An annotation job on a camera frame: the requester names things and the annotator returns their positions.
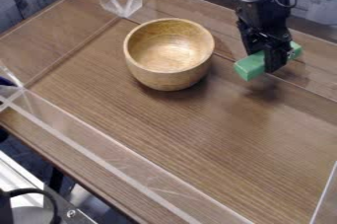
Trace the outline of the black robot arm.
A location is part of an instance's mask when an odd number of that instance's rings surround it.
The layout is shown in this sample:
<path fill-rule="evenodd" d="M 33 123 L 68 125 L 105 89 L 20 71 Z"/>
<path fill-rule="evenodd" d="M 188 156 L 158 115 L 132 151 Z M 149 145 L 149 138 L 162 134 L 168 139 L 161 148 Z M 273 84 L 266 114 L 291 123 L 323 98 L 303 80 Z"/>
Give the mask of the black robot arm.
<path fill-rule="evenodd" d="M 290 0 L 240 0 L 237 28 L 246 52 L 253 56 L 261 52 L 268 73 L 273 73 L 286 65 L 286 57 L 291 51 L 291 35 L 286 27 L 286 19 L 293 5 Z"/>

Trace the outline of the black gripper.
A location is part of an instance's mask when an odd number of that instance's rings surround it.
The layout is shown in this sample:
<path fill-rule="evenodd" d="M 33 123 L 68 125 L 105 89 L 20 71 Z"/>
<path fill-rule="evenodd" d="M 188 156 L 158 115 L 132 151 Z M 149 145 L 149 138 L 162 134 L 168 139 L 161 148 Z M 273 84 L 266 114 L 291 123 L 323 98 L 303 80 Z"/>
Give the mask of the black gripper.
<path fill-rule="evenodd" d="M 286 19 L 289 0 L 240 0 L 236 11 L 238 30 L 249 55 L 265 49 L 265 72 L 274 73 L 287 61 L 290 34 Z"/>

